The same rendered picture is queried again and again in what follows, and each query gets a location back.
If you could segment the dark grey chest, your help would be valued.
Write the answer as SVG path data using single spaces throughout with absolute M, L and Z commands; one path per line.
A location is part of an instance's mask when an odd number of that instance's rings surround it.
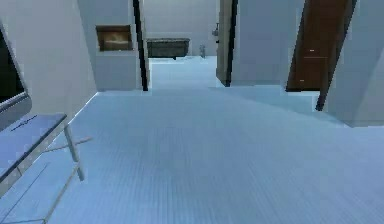
M 148 38 L 149 58 L 185 57 L 189 50 L 189 38 Z

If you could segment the beige open door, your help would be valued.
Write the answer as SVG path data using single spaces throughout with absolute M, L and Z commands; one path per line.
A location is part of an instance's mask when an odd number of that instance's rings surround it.
M 231 85 L 238 0 L 220 0 L 216 77 Z

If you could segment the brown wooden door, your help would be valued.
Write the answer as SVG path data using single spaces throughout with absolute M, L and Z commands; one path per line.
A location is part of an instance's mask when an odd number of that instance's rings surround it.
M 288 92 L 319 91 L 349 0 L 305 0 L 286 85 Z

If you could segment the brown framed picture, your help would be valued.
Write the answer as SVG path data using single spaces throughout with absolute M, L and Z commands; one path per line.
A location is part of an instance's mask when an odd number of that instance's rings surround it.
M 97 25 L 95 30 L 101 52 L 130 51 L 133 49 L 129 25 Z

